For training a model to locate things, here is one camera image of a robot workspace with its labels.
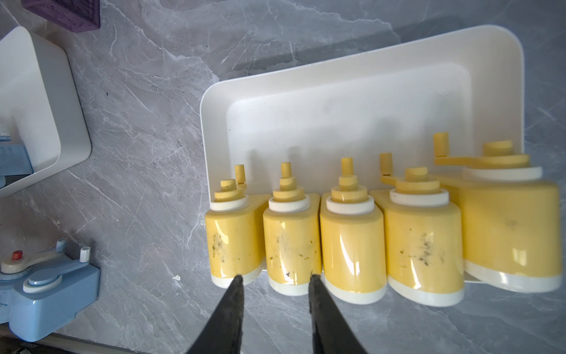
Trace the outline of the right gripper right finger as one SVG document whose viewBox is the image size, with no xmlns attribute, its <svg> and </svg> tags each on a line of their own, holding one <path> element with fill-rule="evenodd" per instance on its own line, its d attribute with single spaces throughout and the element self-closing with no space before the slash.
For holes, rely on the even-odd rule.
<svg viewBox="0 0 566 354">
<path fill-rule="evenodd" d="M 308 296 L 314 353 L 367 353 L 348 326 L 320 275 L 311 276 Z"/>
</svg>

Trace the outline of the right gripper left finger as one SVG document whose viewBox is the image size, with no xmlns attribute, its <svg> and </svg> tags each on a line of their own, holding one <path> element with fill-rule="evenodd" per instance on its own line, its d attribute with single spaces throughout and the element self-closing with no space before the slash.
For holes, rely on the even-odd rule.
<svg viewBox="0 0 566 354">
<path fill-rule="evenodd" d="M 243 276 L 237 275 L 187 353 L 239 354 L 243 340 L 244 300 Z"/>
</svg>

